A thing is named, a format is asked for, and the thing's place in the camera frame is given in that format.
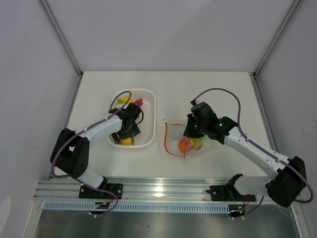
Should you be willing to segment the orange apricot fruit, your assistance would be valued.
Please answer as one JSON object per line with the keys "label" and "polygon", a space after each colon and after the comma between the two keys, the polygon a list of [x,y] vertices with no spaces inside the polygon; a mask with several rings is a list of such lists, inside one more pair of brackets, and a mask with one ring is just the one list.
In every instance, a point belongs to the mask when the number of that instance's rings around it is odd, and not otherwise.
{"label": "orange apricot fruit", "polygon": [[134,137],[129,137],[127,139],[121,139],[120,140],[120,145],[124,145],[124,146],[132,146],[134,145]]}

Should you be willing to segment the yellow green mango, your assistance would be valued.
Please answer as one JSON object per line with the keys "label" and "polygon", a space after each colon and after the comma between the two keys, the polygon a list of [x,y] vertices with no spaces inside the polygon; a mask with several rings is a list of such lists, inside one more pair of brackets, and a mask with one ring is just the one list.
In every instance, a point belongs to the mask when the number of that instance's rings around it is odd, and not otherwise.
{"label": "yellow green mango", "polygon": [[201,138],[191,138],[191,144],[194,150],[200,150],[203,146],[203,140]]}

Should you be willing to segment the red peach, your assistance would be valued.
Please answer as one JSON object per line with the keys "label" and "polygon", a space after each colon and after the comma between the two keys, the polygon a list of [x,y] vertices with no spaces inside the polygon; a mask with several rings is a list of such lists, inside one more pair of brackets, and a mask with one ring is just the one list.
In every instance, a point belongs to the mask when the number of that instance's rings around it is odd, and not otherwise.
{"label": "red peach", "polygon": [[192,150],[192,145],[190,143],[190,140],[188,138],[183,138],[178,143],[178,149],[182,153],[188,153]]}

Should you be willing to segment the green apple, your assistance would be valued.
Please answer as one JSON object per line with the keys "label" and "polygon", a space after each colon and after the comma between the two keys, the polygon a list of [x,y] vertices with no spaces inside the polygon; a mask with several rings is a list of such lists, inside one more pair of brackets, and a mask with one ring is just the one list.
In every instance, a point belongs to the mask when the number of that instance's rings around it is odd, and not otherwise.
{"label": "green apple", "polygon": [[204,135],[204,136],[201,137],[201,140],[202,141],[208,141],[209,137],[207,135]]}

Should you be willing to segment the clear zip bag orange zipper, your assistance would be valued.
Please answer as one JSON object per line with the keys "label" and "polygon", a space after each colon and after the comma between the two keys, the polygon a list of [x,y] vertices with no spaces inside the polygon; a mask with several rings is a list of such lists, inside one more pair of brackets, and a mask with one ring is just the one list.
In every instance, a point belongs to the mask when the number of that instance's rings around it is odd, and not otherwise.
{"label": "clear zip bag orange zipper", "polygon": [[216,141],[207,136],[191,138],[184,136],[186,120],[179,122],[163,120],[165,126],[163,146],[167,154],[174,157],[194,158],[213,153],[217,149]]}

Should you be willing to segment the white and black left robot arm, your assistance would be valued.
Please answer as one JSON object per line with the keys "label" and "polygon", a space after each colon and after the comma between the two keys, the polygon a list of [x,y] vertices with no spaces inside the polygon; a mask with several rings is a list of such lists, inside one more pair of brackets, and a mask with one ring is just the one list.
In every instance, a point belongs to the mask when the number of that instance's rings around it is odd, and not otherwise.
{"label": "white and black left robot arm", "polygon": [[144,117],[142,109],[133,103],[126,108],[111,109],[109,113],[105,119],[79,132],[63,129],[50,158],[52,172],[55,168],[62,170],[67,176],[89,187],[96,198],[107,194],[107,179],[89,166],[91,147],[109,136],[115,144],[127,140],[132,145],[134,137],[141,133],[136,120],[143,120]]}

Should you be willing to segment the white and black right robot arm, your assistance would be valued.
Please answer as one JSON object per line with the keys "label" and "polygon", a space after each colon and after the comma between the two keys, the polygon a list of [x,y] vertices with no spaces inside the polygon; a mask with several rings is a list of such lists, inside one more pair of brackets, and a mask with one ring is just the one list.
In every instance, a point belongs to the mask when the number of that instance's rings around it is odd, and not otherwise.
{"label": "white and black right robot arm", "polygon": [[226,184],[226,194],[230,199],[237,200],[243,195],[268,196],[285,208],[297,200],[307,181],[305,163],[301,158],[290,159],[257,144],[240,132],[238,123],[228,117],[218,118],[205,102],[191,101],[191,104],[184,136],[207,136],[239,152],[265,173],[264,177],[233,176]]}

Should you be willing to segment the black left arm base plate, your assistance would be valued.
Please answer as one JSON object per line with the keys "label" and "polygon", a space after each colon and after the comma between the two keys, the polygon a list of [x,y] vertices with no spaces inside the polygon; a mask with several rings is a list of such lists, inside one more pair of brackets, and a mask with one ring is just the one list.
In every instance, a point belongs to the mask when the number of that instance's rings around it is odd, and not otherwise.
{"label": "black left arm base plate", "polygon": [[114,195],[120,200],[123,194],[123,184],[112,183],[107,180],[95,189],[88,188],[86,185],[80,187],[78,197],[81,199],[115,199]]}

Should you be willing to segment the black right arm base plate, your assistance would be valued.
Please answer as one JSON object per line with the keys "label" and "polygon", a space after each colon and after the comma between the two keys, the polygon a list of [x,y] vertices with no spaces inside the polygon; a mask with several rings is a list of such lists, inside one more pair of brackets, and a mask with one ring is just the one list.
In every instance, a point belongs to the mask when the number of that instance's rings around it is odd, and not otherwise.
{"label": "black right arm base plate", "polygon": [[225,202],[255,202],[256,196],[253,194],[240,194],[234,187],[237,179],[239,179],[242,174],[236,174],[233,176],[225,185],[211,185],[209,189],[206,190],[211,196],[212,201],[225,201]]}

